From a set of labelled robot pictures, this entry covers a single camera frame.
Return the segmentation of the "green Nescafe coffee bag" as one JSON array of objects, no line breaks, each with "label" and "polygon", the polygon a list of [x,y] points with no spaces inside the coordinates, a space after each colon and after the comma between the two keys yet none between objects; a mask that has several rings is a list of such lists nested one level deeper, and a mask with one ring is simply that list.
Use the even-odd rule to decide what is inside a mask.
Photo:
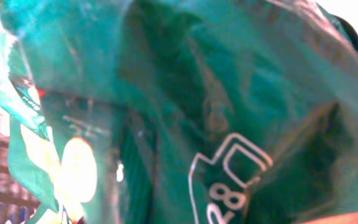
[{"label": "green Nescafe coffee bag", "polygon": [[26,223],[358,223],[358,36],[315,1],[0,1]]}]

